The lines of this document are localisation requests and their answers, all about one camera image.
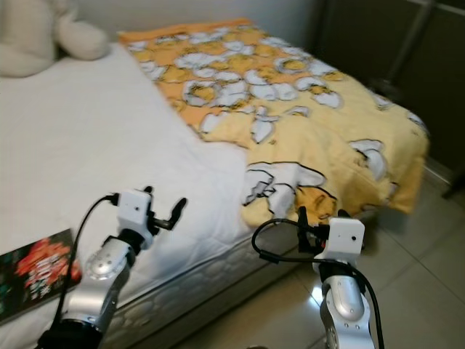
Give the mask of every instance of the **cabinet door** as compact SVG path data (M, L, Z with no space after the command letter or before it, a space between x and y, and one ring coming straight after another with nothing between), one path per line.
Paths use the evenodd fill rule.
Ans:
M465 9L464 0L440 0L440 3L455 7L456 9Z
M437 9L396 85L431 132L431 157L465 164L465 16Z
M405 0L331 0L321 59L364 83L385 77L418 10Z

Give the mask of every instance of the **yellow blanket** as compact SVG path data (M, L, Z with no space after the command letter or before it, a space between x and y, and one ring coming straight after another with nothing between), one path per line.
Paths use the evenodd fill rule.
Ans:
M205 141L244 147L243 218L326 222L409 212L428 148L406 109L248 20L122 33L120 41Z

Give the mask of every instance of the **white sheet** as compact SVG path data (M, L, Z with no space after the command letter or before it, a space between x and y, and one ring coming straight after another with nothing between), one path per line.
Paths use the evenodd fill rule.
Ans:
M0 111L0 254L77 228L108 192L152 185L157 217L187 197L175 230L139 256L124 305L248 236L239 214L244 152L200 141L118 45L102 60L65 58L36 76L2 79ZM81 261L116 226L116 208L99 206L81 239ZM56 304L0 326L0 348L30 345Z

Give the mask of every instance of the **bed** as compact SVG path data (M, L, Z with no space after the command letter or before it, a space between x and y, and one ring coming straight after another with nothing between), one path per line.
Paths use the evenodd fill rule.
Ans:
M0 98L0 254L77 227L108 192L152 185L158 217L180 197L190 201L175 230L140 255L105 348L127 348L153 332L167 348L182 339L180 326L189 334L288 270L266 271L251 252L238 205L242 150L201 142L119 45L102 60L65 58L37 76L3 79ZM115 233L116 209L102 205L84 231L81 261ZM294 235L273 244L287 251ZM215 311L195 310L215 302ZM0 348L34 348L56 305L0 326Z
M428 144L418 117L248 21L232 24L233 44L216 39L230 36L224 23L206 26L208 33L195 32L197 25L155 36L128 33L125 47L114 44L104 59L65 58L37 76L1 83L0 254L76 227L108 192L152 185L158 217L167 217L179 198L189 200L175 230L157 236L138 259L105 348L137 348L142 340L169 348L289 271L292 265L268 265L253 253L249 226L295 218L290 211L300 201L312 222L327 222L342 207L366 213L382 204L405 212L413 206ZM261 45L241 45L237 35ZM183 56L171 57L180 41ZM168 49L165 65L149 44L158 54ZM197 44L222 53L193 52ZM280 55L276 71L270 47ZM278 80L251 67L242 71L250 55L267 56L252 60L269 63L261 73ZM218 71L231 59L240 63L234 72ZM225 73L228 79L220 78ZM191 82L190 74L201 76ZM185 88L170 95L166 84L179 76ZM247 105L251 100L256 104ZM277 108L286 115L282 122L270 113ZM283 229L263 241L268 249L293 250L295 234ZM99 207L84 231L81 260L115 231L114 207ZM56 304L0 326L0 348L33 348Z

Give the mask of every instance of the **book cover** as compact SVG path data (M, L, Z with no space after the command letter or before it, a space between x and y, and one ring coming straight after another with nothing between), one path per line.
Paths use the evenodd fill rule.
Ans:
M72 246L68 229L0 256L0 323L61 293ZM71 275L73 287L82 276L78 258Z

